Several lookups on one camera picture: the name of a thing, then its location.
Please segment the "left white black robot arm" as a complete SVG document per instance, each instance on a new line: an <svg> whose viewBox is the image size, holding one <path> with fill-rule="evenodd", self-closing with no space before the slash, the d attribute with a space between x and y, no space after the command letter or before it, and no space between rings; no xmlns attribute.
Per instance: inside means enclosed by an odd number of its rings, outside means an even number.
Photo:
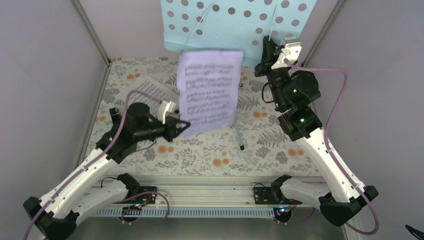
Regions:
<svg viewBox="0 0 424 240"><path fill-rule="evenodd" d="M136 152L143 141L164 139L171 142L190 123L168 116L173 110L163 102L157 116L144 103L127 104L123 112L110 109L112 128L97 142L86 159L60 184L41 197L29 197L23 204L31 222L47 240L65 240L87 217L114 203L137 203L143 195L131 175L117 176L109 185L91 194L87 191L106 172Z"/></svg>

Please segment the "floral patterned table mat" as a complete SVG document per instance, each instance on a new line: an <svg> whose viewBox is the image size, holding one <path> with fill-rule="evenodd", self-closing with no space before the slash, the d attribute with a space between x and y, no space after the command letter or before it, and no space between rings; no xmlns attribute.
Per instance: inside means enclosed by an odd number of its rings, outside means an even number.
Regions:
<svg viewBox="0 0 424 240"><path fill-rule="evenodd" d="M144 80L154 79L176 92L177 58L119 57L111 65L100 102L88 150L110 130L109 109L121 107L128 92L140 88ZM263 88L265 77L243 67L237 103L238 127L230 126L196 136L179 136L172 142L159 139L138 145L137 151L110 175L160 176L318 176L319 171L307 154L279 126L279 113L265 103L270 99Z"/></svg>

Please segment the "aluminium mounting rail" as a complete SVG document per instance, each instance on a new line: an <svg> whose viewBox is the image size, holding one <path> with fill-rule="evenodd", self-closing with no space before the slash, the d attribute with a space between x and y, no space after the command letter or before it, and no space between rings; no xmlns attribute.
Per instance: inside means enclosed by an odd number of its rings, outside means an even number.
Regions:
<svg viewBox="0 0 424 240"><path fill-rule="evenodd" d="M155 204L146 205L142 210L124 210L129 204L128 193L142 187L129 174L121 174L107 185L96 188L90 194L80 186L78 191L69 185L57 196L46 212L56 219L69 220L80 224L91 216L118 217L130 222L136 218L271 218L283 213L289 214L292 205L257 205L253 187L248 185L222 185L200 183L171 184L157 187L157 191L138 193L138 197L155 193Z"/></svg>

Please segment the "black object at corner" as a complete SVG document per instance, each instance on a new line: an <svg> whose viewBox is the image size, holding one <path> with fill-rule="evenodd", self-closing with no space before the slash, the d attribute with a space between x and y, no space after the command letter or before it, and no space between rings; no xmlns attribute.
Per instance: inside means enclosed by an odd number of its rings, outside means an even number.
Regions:
<svg viewBox="0 0 424 240"><path fill-rule="evenodd" d="M413 235L418 240L424 240L424 232L420 231L408 224L405 225L405 228L408 230L408 232Z"/></svg>

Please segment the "light blue music stand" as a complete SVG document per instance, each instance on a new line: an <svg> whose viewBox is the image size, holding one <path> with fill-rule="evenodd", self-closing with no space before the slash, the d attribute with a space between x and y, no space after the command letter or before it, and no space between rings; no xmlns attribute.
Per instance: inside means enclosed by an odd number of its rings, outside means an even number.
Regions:
<svg viewBox="0 0 424 240"><path fill-rule="evenodd" d="M164 46L182 54L198 50L241 50L242 66L261 61L263 38L281 45L296 37L313 0L163 0Z"/></svg>

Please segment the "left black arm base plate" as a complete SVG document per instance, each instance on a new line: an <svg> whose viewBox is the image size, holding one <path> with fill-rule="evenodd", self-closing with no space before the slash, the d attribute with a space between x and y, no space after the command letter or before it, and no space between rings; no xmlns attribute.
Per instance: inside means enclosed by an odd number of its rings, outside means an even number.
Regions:
<svg viewBox="0 0 424 240"><path fill-rule="evenodd" d="M128 206L124 206L122 210L142 210L145 206L154 205L156 203L155 193L146 193L137 197L135 197L135 195L145 192L156 192L157 190L158 188L156 186L140 186L138 191L133 193L129 192L126 198L130 197L130 200L120 202L122 204L129 204Z"/></svg>

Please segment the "white sheet music paper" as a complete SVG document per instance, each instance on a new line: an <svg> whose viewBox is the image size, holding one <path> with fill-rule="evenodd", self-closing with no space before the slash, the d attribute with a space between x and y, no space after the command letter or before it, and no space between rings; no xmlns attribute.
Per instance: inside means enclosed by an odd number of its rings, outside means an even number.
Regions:
<svg viewBox="0 0 424 240"><path fill-rule="evenodd" d="M135 81L130 83L128 86L125 86L120 92L116 95L116 101L114 105L118 107L119 112L123 111L126 97L128 93L132 90L137 90L143 92L144 94L134 93L129 99L128 105L130 106L133 103L144 103L149 106L150 113L156 117L158 109L161 105L161 101L173 102L175 103L174 111L179 106L179 95L173 90L154 79L148 74L142 74L137 77Z"/></svg>

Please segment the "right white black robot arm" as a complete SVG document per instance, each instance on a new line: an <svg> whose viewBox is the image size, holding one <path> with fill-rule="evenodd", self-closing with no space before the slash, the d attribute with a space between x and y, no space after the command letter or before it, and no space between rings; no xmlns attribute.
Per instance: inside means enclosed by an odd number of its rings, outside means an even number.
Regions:
<svg viewBox="0 0 424 240"><path fill-rule="evenodd" d="M327 186L317 187L289 176L277 178L270 187L276 204L302 203L314 207L334 226L345 225L378 196L345 164L328 138L328 129L311 109L320 96L315 68L296 66L301 43L289 37L277 44L262 40L262 56L256 77L266 77L283 132L311 158Z"/></svg>

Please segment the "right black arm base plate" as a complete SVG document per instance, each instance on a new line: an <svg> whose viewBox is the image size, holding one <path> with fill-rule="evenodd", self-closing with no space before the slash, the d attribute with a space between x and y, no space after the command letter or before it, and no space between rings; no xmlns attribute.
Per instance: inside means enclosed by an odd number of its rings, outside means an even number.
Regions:
<svg viewBox="0 0 424 240"><path fill-rule="evenodd" d="M256 205L302 205L298 200L288 199L281 193L275 193L272 187L255 185L253 197Z"/></svg>

